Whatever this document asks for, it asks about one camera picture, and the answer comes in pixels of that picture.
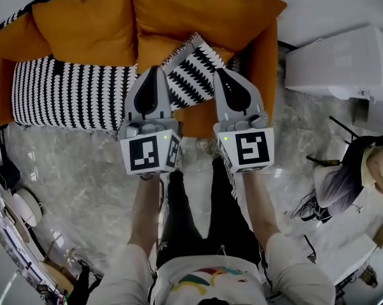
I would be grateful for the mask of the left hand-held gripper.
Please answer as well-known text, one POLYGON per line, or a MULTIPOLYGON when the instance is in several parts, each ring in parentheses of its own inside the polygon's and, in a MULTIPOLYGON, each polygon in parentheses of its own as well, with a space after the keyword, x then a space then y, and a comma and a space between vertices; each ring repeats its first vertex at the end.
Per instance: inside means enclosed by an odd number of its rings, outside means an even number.
POLYGON ((161 67, 150 67, 134 82, 125 99, 128 121, 119 138, 126 172, 147 175, 173 172, 181 139, 171 117, 169 86, 161 67))

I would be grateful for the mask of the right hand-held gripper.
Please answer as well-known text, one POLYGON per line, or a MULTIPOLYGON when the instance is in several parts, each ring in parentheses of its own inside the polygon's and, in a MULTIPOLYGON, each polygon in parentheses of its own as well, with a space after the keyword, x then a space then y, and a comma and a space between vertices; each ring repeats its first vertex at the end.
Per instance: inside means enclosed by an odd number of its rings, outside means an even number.
POLYGON ((214 97, 220 122, 213 127, 230 173, 259 171, 274 164, 274 129, 268 126, 259 89, 229 69, 214 73, 214 97), (230 117, 243 117, 228 120, 230 117))

